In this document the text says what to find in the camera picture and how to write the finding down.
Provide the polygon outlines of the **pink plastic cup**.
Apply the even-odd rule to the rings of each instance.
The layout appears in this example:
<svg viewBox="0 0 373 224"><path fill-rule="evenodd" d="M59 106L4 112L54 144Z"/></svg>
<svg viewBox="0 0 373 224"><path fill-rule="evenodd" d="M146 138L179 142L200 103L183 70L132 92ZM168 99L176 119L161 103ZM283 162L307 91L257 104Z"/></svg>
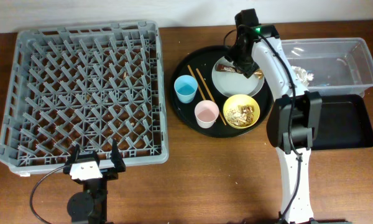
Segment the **pink plastic cup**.
<svg viewBox="0 0 373 224"><path fill-rule="evenodd" d="M200 101L194 110L197 124L204 129L214 125L219 116L219 108L216 103L210 100Z"/></svg>

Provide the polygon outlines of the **white tissue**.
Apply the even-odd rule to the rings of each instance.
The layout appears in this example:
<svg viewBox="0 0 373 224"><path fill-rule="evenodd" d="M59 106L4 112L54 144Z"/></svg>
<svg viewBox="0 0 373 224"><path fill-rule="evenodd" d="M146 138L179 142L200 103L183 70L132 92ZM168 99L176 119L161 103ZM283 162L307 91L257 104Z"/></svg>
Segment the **white tissue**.
<svg viewBox="0 0 373 224"><path fill-rule="evenodd" d="M308 86L311 81L314 79L314 74L308 72L304 68L292 66L295 75L297 76L298 80L305 86Z"/></svg>

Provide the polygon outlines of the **brown coffee stick wrapper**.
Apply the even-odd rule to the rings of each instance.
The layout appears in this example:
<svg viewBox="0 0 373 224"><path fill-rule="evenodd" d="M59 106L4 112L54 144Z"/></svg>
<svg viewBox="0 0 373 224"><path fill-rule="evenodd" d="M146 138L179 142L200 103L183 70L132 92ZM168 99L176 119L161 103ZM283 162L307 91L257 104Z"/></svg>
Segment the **brown coffee stick wrapper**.
<svg viewBox="0 0 373 224"><path fill-rule="evenodd" d="M232 73L242 74L242 72L240 70L236 69L235 67L224 65L224 64L218 64L216 66L216 71L217 72L232 72ZM253 73L253 75L258 79L263 79L263 77L264 77L264 73L262 72L261 69L256 70Z"/></svg>

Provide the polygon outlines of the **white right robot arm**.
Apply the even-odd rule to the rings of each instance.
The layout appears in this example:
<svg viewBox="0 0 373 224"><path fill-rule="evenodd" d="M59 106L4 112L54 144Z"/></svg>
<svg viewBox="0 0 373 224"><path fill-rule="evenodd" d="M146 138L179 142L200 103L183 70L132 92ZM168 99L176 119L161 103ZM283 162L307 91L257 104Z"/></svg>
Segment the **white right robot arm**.
<svg viewBox="0 0 373 224"><path fill-rule="evenodd" d="M267 136L280 161L282 204L279 223L315 223L310 203L308 165L318 134L322 99L298 79L287 60L279 33L262 25L255 9L235 15L236 41L225 58L249 78L264 73L274 103Z"/></svg>

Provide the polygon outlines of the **yellow plastic bowl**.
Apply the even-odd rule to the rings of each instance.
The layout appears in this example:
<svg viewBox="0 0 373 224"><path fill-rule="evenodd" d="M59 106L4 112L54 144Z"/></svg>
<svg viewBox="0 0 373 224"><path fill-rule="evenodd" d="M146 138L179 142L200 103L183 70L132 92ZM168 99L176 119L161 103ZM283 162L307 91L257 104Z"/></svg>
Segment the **yellow plastic bowl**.
<svg viewBox="0 0 373 224"><path fill-rule="evenodd" d="M251 105L253 107L253 109L254 109L254 122L251 125L246 126L246 127L238 127L238 126L235 126L235 125L231 124L227 120L226 113L228 112L228 110L234 109L239 105L243 105L243 106L244 105ZM247 129L247 128L252 127L254 124L256 124L256 122L258 122L258 120L260 118L260 107L259 107L258 103L256 102L256 100L253 99L253 97L251 97L251 96L242 95L242 94L233 95L225 101L225 103L223 105L223 115L224 115L225 121L231 127L236 128L236 129Z"/></svg>

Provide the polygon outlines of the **food leftovers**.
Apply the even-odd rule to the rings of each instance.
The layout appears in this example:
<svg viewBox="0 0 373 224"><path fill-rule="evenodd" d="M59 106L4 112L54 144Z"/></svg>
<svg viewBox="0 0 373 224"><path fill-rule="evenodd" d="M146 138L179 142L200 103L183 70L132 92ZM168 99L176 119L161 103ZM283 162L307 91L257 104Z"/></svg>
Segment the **food leftovers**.
<svg viewBox="0 0 373 224"><path fill-rule="evenodd" d="M254 109L251 105L239 105L226 113L227 120L238 127L246 127L254 122Z"/></svg>

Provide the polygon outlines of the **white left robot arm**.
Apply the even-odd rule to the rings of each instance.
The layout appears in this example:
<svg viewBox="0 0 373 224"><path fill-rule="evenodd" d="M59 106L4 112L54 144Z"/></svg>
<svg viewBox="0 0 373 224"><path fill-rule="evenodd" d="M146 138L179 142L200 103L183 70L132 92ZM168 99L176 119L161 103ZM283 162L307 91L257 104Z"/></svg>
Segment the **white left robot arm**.
<svg viewBox="0 0 373 224"><path fill-rule="evenodd" d="M65 163L64 174L83 186L83 190L74 194L67 203L67 212L72 223L104 224L107 219L107 184L118 179L118 174L126 171L126 165L112 140L111 162L113 166L100 169L100 159L95 151L80 151L75 147L71 157Z"/></svg>

